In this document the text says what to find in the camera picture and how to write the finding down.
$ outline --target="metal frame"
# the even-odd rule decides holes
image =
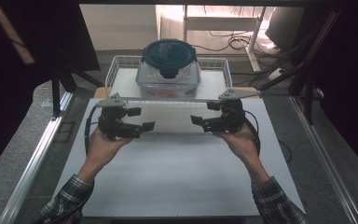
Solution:
[[[330,156],[327,153],[324,144],[322,143],[319,135],[317,134],[315,128],[307,123],[307,118],[304,116],[304,108],[299,101],[298,97],[290,96],[290,101],[297,112],[297,115],[304,126],[304,130],[307,133],[307,136],[310,138],[310,141],[315,149],[316,154],[319,157],[319,161],[324,168],[327,177],[330,180],[330,183],[333,187],[333,190],[336,192],[339,201],[344,208],[345,213],[347,214],[351,223],[358,223],[358,208],[354,199],[352,198],[350,192],[348,191],[344,181],[341,179],[334,163],[331,161]]]
[[[36,149],[34,150],[32,158],[28,162],[28,165],[25,168],[19,183],[11,194],[11,197],[7,202],[7,206],[0,216],[0,223],[13,223],[16,219],[17,214],[21,209],[22,203],[24,202],[25,197],[27,196],[28,191],[34,182],[34,178],[36,177],[39,167],[48,152],[48,147],[53,140],[54,134],[57,132],[62,122],[62,116],[69,103],[71,102],[72,96],[73,94],[69,92],[66,92],[63,95],[61,99],[61,112],[57,118],[50,121],[48,127],[43,133],[39,143],[36,146]]]

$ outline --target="plastic container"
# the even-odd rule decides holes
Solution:
[[[184,98],[201,82],[196,51],[180,40],[159,40],[144,49],[136,83],[146,97]]]

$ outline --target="container lid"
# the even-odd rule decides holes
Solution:
[[[158,69],[164,78],[175,78],[179,69],[196,60],[196,50],[181,40],[158,40],[144,49],[143,60]]]

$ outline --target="wire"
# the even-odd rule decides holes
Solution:
[[[227,45],[222,49],[208,49],[208,48],[205,48],[203,46],[198,46],[198,45],[191,45],[191,46],[195,47],[195,48],[200,48],[200,49],[207,49],[207,50],[210,50],[210,51],[222,51],[223,49],[227,49],[229,47],[229,45]]]
[[[86,148],[86,155],[89,154],[91,119],[92,119],[92,115],[94,114],[96,109],[97,109],[97,107],[94,106],[91,109],[91,111],[89,112],[89,117],[86,119],[86,128],[84,129],[84,145],[85,145],[85,148]]]
[[[304,39],[301,40],[301,42],[297,46],[295,46],[293,49],[288,50],[286,52],[269,54],[269,53],[266,53],[263,50],[261,50],[261,47],[256,42],[257,46],[260,48],[260,50],[256,49],[256,51],[260,52],[260,53],[256,54],[257,55],[257,61],[259,63],[265,65],[267,68],[263,71],[262,75],[255,77],[254,80],[249,82],[248,86],[249,87],[255,87],[257,89],[258,82],[260,80],[262,80],[263,78],[268,77],[270,75],[270,73],[275,71],[284,61],[289,60],[289,59],[293,59],[293,58],[297,57],[298,55],[300,55],[305,50],[306,46],[309,44],[309,42],[312,40],[312,38],[314,38],[318,34],[318,31],[320,29],[322,29],[322,22],[326,18],[325,15],[326,14],[324,14],[324,16],[315,24],[315,26],[310,31],[310,33],[306,37],[304,37]],[[260,61],[260,59],[267,58],[267,57],[276,58],[277,61],[275,61],[272,64],[265,64],[262,61]]]
[[[238,16],[241,16],[241,12],[242,12],[242,7],[240,7],[240,13],[238,13]]]
[[[255,126],[257,127],[256,131],[257,131],[257,134],[258,134],[258,121],[257,121],[257,118],[255,117],[254,114],[252,114],[251,112],[249,112],[249,111],[247,111],[247,110],[245,110],[245,113],[248,113],[248,114],[252,115],[252,117],[254,117],[254,119],[255,119]]]
[[[251,82],[252,80],[245,80],[245,81],[242,81],[242,82],[236,82],[236,83],[232,83],[233,85],[240,85],[240,84],[243,84],[243,83],[247,83],[247,82]]]
[[[234,31],[231,31],[231,35],[214,35],[214,34],[212,34],[212,32],[211,31],[209,31],[209,34],[211,35],[211,36],[221,36],[221,37],[228,37],[228,36],[234,36],[234,35],[245,35],[247,32],[239,32],[239,33],[235,33],[234,34]]]
[[[287,148],[287,150],[288,150],[288,152],[289,152],[289,158],[286,159],[286,163],[289,163],[289,162],[292,160],[292,158],[293,158],[292,149],[291,149],[289,146],[287,146],[283,141],[281,141],[281,140],[279,140],[279,139],[278,139],[278,142],[279,142],[280,144],[284,145],[284,146]]]
[[[232,76],[236,75],[251,75],[251,76],[257,76],[257,73],[231,73]]]

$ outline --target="hand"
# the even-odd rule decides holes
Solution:
[[[77,177],[91,183],[103,167],[130,141],[132,141],[131,138],[119,138],[115,141],[110,141],[97,127],[91,135],[89,154]]]
[[[213,135],[225,140],[231,151],[241,161],[247,162],[258,159],[255,137],[246,124],[243,124],[235,133],[213,133]]]
[[[261,160],[258,158],[255,137],[246,124],[243,124],[235,133],[213,133],[213,135],[225,140],[231,151],[241,159],[253,183],[261,184],[270,179]]]

